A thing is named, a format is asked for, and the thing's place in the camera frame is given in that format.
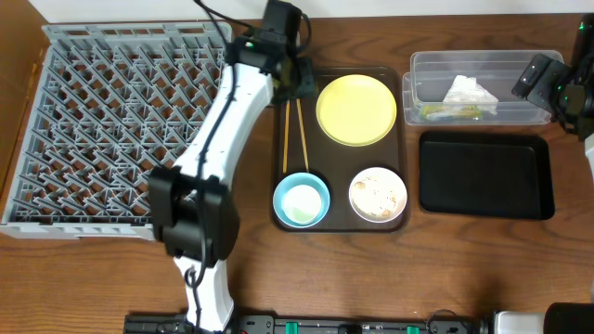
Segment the wooden chopstick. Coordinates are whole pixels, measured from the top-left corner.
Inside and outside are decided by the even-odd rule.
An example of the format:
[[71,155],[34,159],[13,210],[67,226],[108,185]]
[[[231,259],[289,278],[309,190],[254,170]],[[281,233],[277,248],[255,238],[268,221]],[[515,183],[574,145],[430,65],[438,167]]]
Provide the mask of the wooden chopstick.
[[288,153],[289,153],[289,135],[290,135],[290,117],[291,117],[291,102],[286,103],[285,108],[285,123],[284,123],[284,139],[283,139],[283,160],[282,172],[287,173],[288,170]]
[[304,131],[304,124],[303,124],[303,112],[302,112],[302,105],[301,99],[296,99],[296,108],[298,112],[298,120],[299,120],[299,127],[300,127],[300,136],[301,136],[301,143],[303,149],[303,160],[304,160],[304,168],[309,173],[309,159],[307,153],[307,145],[306,145],[306,137]]

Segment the white bowl with rice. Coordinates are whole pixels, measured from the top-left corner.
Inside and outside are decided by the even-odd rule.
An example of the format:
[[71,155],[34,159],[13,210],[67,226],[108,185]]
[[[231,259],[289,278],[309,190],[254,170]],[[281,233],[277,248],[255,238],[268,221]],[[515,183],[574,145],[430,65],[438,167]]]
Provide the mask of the white bowl with rice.
[[370,167],[353,178],[348,199],[353,211],[365,221],[387,224],[405,211],[407,186],[396,172]]

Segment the white paper napkin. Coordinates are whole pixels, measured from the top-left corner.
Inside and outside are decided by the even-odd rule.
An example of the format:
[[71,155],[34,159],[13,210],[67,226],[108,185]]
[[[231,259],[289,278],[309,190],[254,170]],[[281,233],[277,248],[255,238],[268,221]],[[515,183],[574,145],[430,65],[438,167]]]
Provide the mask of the white paper napkin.
[[457,75],[447,91],[444,103],[486,105],[486,110],[497,114],[498,99],[477,83],[475,77]]

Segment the green snack wrapper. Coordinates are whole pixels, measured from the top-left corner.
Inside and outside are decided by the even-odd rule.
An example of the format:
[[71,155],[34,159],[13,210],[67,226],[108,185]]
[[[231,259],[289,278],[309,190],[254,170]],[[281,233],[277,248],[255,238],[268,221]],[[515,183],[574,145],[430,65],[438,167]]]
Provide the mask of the green snack wrapper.
[[420,117],[428,121],[440,120],[474,120],[483,118],[483,112],[477,106],[424,106],[420,110]]

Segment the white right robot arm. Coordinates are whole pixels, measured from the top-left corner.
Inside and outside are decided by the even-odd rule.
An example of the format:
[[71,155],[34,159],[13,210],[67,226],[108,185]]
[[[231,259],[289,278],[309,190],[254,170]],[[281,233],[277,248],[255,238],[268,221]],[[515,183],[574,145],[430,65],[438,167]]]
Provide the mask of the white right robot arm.
[[[593,162],[593,15],[582,17],[568,65],[533,57],[511,92],[549,112],[562,129],[576,135]],[[500,311],[483,320],[479,334],[593,334],[593,303],[555,302],[544,313]]]

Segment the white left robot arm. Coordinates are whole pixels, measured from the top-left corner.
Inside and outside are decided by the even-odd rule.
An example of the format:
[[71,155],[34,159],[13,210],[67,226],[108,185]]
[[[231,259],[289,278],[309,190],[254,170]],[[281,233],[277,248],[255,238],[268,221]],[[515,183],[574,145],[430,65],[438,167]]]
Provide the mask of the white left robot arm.
[[297,6],[269,1],[260,26],[226,42],[216,97],[198,133],[172,167],[148,178],[153,235],[184,279],[185,315],[156,325],[159,333],[224,333],[234,314],[226,260],[239,233],[231,187],[255,122],[270,104],[290,103],[316,91],[313,65],[303,56]]

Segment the yellow plastic plate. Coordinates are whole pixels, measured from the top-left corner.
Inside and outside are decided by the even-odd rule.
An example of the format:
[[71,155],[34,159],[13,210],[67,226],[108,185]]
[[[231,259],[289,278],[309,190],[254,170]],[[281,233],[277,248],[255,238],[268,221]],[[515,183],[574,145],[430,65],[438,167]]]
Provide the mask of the yellow plastic plate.
[[363,147],[384,138],[397,119],[392,91],[380,80],[362,74],[331,81],[316,101],[316,119],[335,142]]

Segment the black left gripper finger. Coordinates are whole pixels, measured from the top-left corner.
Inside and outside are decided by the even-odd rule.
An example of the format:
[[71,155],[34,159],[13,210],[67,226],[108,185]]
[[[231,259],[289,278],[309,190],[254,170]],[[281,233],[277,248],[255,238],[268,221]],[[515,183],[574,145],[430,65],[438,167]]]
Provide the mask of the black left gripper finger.
[[311,58],[296,60],[297,84],[292,93],[293,98],[307,98],[316,95],[316,74]]
[[297,89],[296,80],[281,81],[272,79],[273,95],[270,101],[271,105],[278,105],[292,98]]

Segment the pile of leftover rice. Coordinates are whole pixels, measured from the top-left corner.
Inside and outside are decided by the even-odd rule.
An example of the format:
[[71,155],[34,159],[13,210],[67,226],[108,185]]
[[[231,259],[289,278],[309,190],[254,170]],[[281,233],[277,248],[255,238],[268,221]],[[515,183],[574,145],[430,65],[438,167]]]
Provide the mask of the pile of leftover rice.
[[375,176],[356,181],[350,195],[355,208],[371,220],[386,220],[398,208],[398,194]]

